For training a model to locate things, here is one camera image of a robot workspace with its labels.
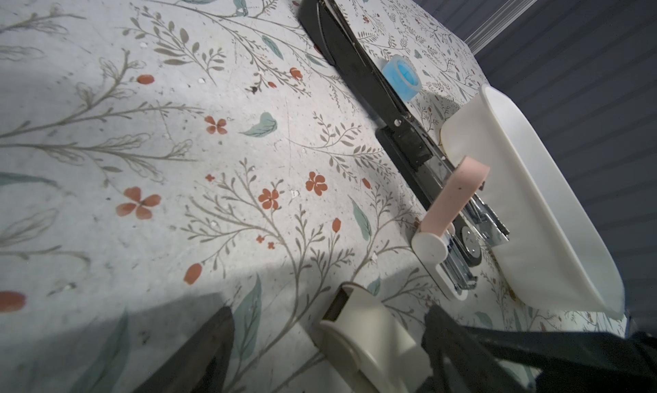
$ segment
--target tape roll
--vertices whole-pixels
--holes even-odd
[[[422,82],[412,64],[401,55],[393,56],[381,72],[404,102],[413,99],[422,89]]]

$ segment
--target small stapler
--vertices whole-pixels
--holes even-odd
[[[429,209],[455,167],[358,43],[334,0],[302,0],[298,18],[324,59],[338,70],[359,101],[380,117],[384,126],[376,131],[376,138]],[[495,212],[474,194],[446,233],[444,262],[428,267],[428,261],[421,260],[447,297],[463,300],[476,286],[477,278],[469,267],[481,263],[480,240],[495,247],[506,243],[508,234]]]

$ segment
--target white bowl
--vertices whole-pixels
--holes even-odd
[[[468,155],[491,167],[479,195],[511,232],[493,252],[523,302],[623,317],[625,289],[609,251],[510,98],[482,85],[440,136],[452,163]]]

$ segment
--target floral pattern surface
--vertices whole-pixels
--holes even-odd
[[[524,305],[487,252],[466,301],[441,294],[409,247],[423,209],[300,1],[0,0],[1,391],[130,391],[225,305],[226,392],[349,391],[308,337],[343,281],[417,339],[432,304],[623,334]],[[410,0],[336,1],[375,63],[415,65],[431,134],[486,82]]]

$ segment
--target red flower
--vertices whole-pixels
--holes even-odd
[[[11,290],[0,292],[0,313],[17,312],[25,306],[25,295]]]
[[[137,82],[142,85],[148,85],[155,82],[155,78],[152,75],[143,74],[137,77]]]
[[[215,132],[218,132],[221,135],[226,135],[228,131],[223,129],[224,126],[226,126],[226,120],[225,119],[220,119],[219,122],[214,122],[214,118],[210,117],[209,115],[205,118],[205,122],[208,124],[211,124],[206,128],[206,131],[208,131],[209,134],[214,134]]]
[[[279,198],[278,191],[273,190],[272,192],[269,192],[268,189],[263,189],[262,195],[258,196],[258,200],[262,202],[262,207],[265,209],[269,209],[272,207],[274,209],[278,209],[279,203],[276,201],[278,198]]]
[[[185,278],[183,278],[183,281],[185,281],[188,285],[193,285],[198,277],[201,276],[202,270],[203,266],[201,266],[201,264],[193,264],[187,269],[187,272],[185,272]]]
[[[155,207],[160,204],[160,195],[151,195],[144,200],[141,200],[141,189],[138,187],[128,188],[124,191],[124,195],[134,200],[136,203],[121,203],[116,207],[116,214],[120,217],[130,215],[135,208],[137,219],[151,219],[153,214],[150,210],[144,207]]]
[[[297,81],[301,80],[301,78],[304,77],[303,75],[301,75],[301,71],[299,71],[298,69],[296,69],[296,68],[294,68],[294,67],[290,68],[290,74],[291,74],[291,75],[294,77],[294,79],[296,79]]]
[[[322,175],[317,175],[317,177],[315,177],[314,172],[310,172],[309,176],[310,180],[306,181],[306,189],[308,191],[312,191],[314,189],[317,195],[322,196],[322,191],[326,191],[329,188],[324,183],[326,182],[326,178]]]

